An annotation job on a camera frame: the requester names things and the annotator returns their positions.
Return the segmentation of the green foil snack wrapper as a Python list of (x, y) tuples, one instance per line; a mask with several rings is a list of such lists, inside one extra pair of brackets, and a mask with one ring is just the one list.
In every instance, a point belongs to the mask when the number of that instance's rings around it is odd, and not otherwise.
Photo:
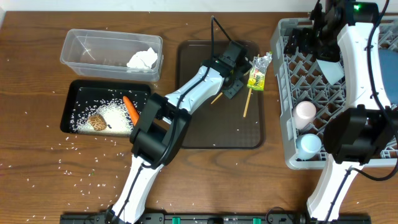
[(249, 71), (247, 87), (252, 90), (263, 91), (267, 68), (272, 62), (272, 52), (267, 52), (264, 56), (254, 57), (252, 68)]

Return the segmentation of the light blue bowl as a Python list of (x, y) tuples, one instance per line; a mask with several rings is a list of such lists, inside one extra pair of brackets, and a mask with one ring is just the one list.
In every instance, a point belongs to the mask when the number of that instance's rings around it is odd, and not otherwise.
[(336, 84), (345, 76), (339, 62), (317, 60), (317, 64), (330, 85)]

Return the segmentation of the pink cup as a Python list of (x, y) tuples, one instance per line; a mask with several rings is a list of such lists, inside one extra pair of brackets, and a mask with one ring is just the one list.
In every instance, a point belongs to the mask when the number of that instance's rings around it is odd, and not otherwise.
[(292, 111), (295, 127), (303, 129), (315, 119), (317, 109), (310, 101), (302, 101)]

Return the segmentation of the white tissue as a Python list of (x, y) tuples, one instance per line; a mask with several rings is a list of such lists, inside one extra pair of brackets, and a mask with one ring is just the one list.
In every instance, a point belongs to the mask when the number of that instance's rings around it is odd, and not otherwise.
[(126, 64), (129, 68), (151, 69), (157, 61), (158, 54), (150, 47), (146, 51), (135, 53)]

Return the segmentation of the light blue cup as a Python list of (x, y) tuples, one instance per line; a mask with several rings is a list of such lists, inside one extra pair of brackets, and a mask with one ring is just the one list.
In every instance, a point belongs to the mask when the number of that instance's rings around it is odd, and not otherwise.
[(296, 140), (297, 157), (301, 160), (313, 158), (321, 149), (321, 139), (315, 134), (304, 134)]

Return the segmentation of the orange carrot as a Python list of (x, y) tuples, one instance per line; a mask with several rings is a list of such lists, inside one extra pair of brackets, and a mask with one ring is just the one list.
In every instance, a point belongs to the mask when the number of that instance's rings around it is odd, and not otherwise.
[(130, 101), (130, 99), (127, 96), (123, 96), (123, 102), (127, 108), (127, 111), (130, 115), (130, 119), (135, 126), (139, 120), (139, 113), (137, 112), (136, 108), (134, 107), (133, 103)]

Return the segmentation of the brown food scrap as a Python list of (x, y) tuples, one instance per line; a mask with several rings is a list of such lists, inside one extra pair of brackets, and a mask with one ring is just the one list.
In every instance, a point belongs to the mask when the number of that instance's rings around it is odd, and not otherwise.
[(95, 131), (103, 131), (107, 128), (106, 121), (100, 114), (92, 115), (88, 118), (88, 123)]

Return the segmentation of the dark blue plate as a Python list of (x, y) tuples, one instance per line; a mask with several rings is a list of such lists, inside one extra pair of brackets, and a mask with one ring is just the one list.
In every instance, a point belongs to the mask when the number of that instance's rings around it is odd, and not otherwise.
[(379, 60), (386, 95), (392, 104), (397, 104), (397, 52), (379, 49)]

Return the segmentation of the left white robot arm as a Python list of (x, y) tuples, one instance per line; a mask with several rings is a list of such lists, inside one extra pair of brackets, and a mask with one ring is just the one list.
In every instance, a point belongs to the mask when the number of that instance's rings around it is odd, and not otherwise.
[(197, 74), (173, 93), (152, 94), (130, 135), (132, 164), (118, 201), (105, 215), (106, 223), (135, 223), (158, 173), (177, 155), (192, 114), (221, 89), (242, 87), (241, 77), (251, 68), (247, 50), (230, 41), (226, 50), (201, 63)]

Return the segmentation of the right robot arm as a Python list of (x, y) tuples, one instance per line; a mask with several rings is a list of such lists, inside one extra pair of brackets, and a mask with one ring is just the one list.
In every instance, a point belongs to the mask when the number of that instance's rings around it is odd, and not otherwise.
[(325, 127), (328, 153), (320, 180), (307, 200), (309, 223), (338, 220), (341, 203), (357, 174), (397, 139), (397, 112), (391, 108), (379, 60), (379, 26), (384, 9), (375, 2), (317, 2), (311, 28), (294, 29), (284, 52), (310, 54), (342, 62), (346, 81), (345, 110)]

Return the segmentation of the grey dishwasher rack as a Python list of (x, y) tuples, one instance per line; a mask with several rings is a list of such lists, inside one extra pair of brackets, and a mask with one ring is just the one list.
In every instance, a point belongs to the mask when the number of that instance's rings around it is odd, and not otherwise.
[[(360, 104), (367, 109), (376, 110), (376, 102), (370, 97), (368, 65), (372, 66), (376, 91), (383, 106), (392, 110), (397, 108), (386, 95), (381, 77), (381, 66), (377, 49), (397, 51), (397, 17), (387, 16), (372, 35), (371, 62), (367, 61), (366, 45), (371, 36), (372, 24), (358, 23), (353, 27), (345, 26), (338, 34), (338, 43), (342, 51), (339, 62), (344, 77), (330, 85), (312, 54), (285, 54), (284, 47), (294, 28), (311, 28), (307, 18), (281, 19), (271, 38), (274, 52), (273, 67), (277, 77), (280, 94), (280, 127), (286, 165), (293, 170), (322, 169), (327, 153), (321, 149), (313, 158), (301, 160), (297, 157), (296, 140), (303, 134), (313, 133), (323, 137), (326, 125), (349, 107)], [(292, 111), (302, 101), (312, 102), (316, 109), (315, 119), (303, 129), (295, 127)]]

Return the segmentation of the black waste tray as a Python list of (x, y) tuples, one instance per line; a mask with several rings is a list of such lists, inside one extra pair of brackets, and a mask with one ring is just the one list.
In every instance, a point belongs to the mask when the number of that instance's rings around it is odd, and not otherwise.
[(60, 129), (64, 133), (129, 137), (134, 125), (123, 98), (140, 113), (150, 96), (149, 85), (75, 80), (71, 82)]

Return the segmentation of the wooden chopstick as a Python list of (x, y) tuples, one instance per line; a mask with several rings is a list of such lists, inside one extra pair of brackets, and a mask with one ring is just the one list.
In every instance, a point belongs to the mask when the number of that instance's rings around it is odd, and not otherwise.
[(214, 104), (221, 96), (223, 95), (223, 92), (221, 91), (216, 98), (211, 102), (211, 105)]
[(247, 95), (247, 98), (246, 98), (246, 104), (245, 104), (245, 108), (244, 108), (243, 118), (246, 118), (246, 116), (247, 116), (249, 102), (250, 102), (250, 99), (251, 99), (252, 89), (251, 89), (251, 87), (248, 87), (248, 88), (249, 88), (249, 90), (248, 90), (248, 95)]

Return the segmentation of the dark brown serving tray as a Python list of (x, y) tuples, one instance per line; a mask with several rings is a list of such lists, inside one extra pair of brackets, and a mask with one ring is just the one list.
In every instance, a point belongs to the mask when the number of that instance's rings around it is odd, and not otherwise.
[[(203, 60), (210, 56), (209, 40), (187, 40), (177, 50), (176, 88), (186, 84), (197, 73)], [(249, 88), (232, 98), (212, 96), (192, 115), (182, 147), (184, 149), (256, 149), (266, 138), (264, 97), (252, 91), (246, 118), (243, 118)]]

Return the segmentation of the pile of white rice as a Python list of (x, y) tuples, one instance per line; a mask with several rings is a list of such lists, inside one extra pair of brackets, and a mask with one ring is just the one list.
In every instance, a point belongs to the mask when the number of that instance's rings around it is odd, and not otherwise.
[[(149, 92), (81, 87), (75, 102), (72, 103), (72, 113), (68, 118), (69, 131), (77, 134), (128, 137), (134, 125), (123, 102), (123, 96), (127, 96), (140, 113)], [(95, 131), (88, 123), (88, 118), (95, 114), (100, 114), (106, 121), (105, 130)]]

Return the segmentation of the clear plastic bin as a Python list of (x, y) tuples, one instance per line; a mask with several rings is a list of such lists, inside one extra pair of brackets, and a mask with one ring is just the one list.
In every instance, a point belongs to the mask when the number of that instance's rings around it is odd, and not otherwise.
[[(163, 62), (162, 44), (158, 35), (71, 29), (65, 38), (60, 62), (86, 77), (157, 82)], [(151, 69), (127, 67), (135, 53), (150, 47), (158, 54)]]

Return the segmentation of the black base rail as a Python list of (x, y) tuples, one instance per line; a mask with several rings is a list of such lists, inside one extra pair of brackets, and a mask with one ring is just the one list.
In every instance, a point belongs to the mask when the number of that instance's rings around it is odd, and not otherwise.
[(319, 223), (305, 213), (285, 211), (274, 207), (266, 213), (147, 213), (133, 216), (128, 212), (118, 215), (110, 209), (98, 213), (64, 213), (60, 216), (60, 224), (105, 224), (105, 223), (136, 223), (136, 224), (311, 224)]

